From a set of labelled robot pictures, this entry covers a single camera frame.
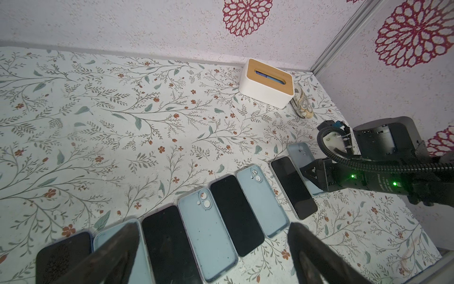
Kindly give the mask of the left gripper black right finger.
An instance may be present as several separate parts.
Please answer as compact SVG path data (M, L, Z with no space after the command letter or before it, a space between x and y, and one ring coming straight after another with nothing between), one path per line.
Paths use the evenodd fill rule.
M299 222L290 224L287 241L300 284L370 283Z

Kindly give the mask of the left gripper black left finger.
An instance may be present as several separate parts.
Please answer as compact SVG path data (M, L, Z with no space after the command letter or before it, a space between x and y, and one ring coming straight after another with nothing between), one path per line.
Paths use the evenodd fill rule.
M139 228L128 223L56 284L127 284L139 245Z

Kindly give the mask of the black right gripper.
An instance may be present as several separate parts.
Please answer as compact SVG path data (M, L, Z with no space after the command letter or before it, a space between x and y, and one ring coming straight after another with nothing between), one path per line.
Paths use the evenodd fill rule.
M335 191L333 163L330 158L316 159L300 168L302 175L324 192Z

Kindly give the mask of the light blue phone case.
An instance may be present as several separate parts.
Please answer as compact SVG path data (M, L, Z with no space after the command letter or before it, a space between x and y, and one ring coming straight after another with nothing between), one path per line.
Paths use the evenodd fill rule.
M150 260L148 256L148 250L144 240L144 234L142 230L142 226L138 219L132 218L126 220L120 224L115 226L110 226L109 228L103 229L100 233L98 233L93 241L93 249L96 251L99 249L104 243L106 243L114 234L119 232L120 229L125 227L127 224L134 224L138 228L139 232L139 244L138 249L134 261L134 265L132 267L132 272L129 279L129 284L154 284L155 278L153 276L153 271L150 265Z

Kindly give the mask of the black bare phone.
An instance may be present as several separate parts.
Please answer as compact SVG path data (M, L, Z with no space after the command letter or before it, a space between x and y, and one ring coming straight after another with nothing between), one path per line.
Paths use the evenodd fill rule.
M254 212L234 175L228 175L210 185L237 254L245 257L265 239Z
M92 234L88 231L77 233L41 249L35 259L35 282L53 283L92 252Z
M272 161L271 169L299 220L306 219L318 210L317 204L289 157Z

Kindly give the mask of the purple bare phone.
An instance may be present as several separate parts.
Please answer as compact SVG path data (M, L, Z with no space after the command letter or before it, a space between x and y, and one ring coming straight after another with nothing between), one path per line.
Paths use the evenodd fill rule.
M201 284L203 281L175 205L142 221L154 278L158 284Z

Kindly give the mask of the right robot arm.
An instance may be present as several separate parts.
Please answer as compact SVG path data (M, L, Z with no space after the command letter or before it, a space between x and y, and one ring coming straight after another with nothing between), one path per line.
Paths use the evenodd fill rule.
M322 191L362 189L404 195L413 205L454 205L454 154L431 157L410 117L384 118L353 129L328 120L317 129L326 157L299 170Z

